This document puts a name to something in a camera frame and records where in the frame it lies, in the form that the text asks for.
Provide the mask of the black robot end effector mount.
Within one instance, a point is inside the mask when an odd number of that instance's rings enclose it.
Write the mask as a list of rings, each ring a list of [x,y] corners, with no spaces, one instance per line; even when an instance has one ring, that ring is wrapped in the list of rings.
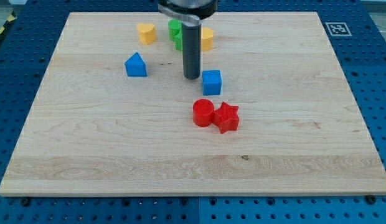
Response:
[[[218,8],[218,0],[158,0],[158,11],[186,26],[199,26]]]

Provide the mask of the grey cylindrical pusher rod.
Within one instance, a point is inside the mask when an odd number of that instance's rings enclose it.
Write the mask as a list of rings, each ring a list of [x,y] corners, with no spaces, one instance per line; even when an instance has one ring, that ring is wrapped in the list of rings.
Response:
[[[201,25],[187,26],[182,23],[181,31],[184,76],[195,80],[200,76]]]

